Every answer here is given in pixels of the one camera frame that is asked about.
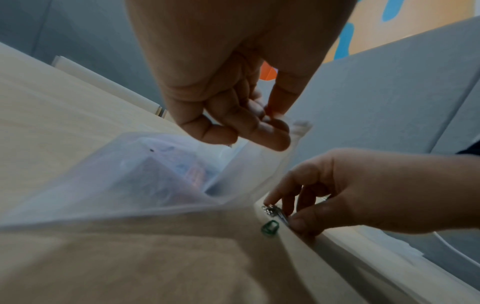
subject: dark sleeve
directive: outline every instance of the dark sleeve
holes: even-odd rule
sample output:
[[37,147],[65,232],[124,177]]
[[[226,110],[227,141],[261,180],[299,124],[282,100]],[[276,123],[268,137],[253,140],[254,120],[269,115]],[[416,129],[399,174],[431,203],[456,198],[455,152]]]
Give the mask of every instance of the dark sleeve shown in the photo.
[[457,154],[474,154],[480,156],[480,141],[471,145],[468,149],[460,151]]

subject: fingernail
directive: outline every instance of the fingernail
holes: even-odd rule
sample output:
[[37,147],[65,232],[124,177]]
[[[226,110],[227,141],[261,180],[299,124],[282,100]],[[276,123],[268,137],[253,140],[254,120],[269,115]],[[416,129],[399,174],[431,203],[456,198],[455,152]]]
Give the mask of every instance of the fingernail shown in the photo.
[[304,219],[292,217],[288,220],[290,228],[298,233],[303,233],[307,230],[307,224],[305,224]]

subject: silver metal object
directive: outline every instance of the silver metal object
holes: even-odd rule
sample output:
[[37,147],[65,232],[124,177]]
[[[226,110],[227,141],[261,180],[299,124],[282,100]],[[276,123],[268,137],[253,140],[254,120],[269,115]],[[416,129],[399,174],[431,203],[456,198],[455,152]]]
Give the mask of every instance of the silver metal object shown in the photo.
[[262,206],[262,209],[265,211],[266,214],[268,214],[271,217],[276,217],[278,216],[279,219],[287,226],[289,227],[289,220],[285,216],[284,212],[282,209],[278,208],[275,205],[269,205],[269,206]]

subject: blue paint shape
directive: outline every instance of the blue paint shape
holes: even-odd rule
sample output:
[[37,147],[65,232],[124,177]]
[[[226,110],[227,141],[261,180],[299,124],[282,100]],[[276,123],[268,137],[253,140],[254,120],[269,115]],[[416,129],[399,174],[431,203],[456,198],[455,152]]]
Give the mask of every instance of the blue paint shape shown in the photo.
[[387,22],[395,18],[399,14],[403,4],[404,0],[388,0],[385,9],[383,10],[381,20]]
[[349,48],[352,37],[354,36],[355,27],[352,23],[347,23],[340,33],[340,41],[335,51],[334,60],[347,57],[350,55]]

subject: person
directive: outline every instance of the person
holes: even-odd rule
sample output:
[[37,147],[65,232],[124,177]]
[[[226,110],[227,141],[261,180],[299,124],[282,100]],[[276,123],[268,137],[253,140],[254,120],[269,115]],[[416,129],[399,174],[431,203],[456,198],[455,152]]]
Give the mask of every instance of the person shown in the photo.
[[[357,0],[127,0],[133,29],[171,115],[194,138],[290,144],[284,114],[340,34]],[[278,68],[268,103],[263,61]],[[219,124],[213,123],[207,111]],[[480,228],[479,147],[461,155],[332,150],[291,170],[267,196],[291,228],[368,225],[421,233]],[[329,199],[315,204],[317,197]]]

